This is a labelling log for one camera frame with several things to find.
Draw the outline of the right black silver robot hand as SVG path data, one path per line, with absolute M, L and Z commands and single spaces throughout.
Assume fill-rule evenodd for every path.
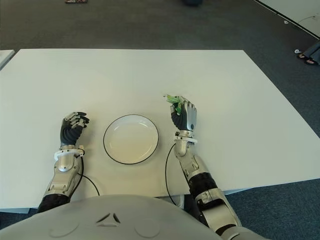
M 197 109 L 186 98 L 182 96 L 167 96 L 171 104 L 170 115 L 173 124 L 180 131 L 194 131 L 197 124 Z

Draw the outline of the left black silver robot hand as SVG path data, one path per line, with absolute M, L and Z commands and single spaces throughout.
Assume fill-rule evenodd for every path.
M 89 122 L 85 112 L 74 111 L 65 116 L 60 128 L 60 146 L 75 146 Z

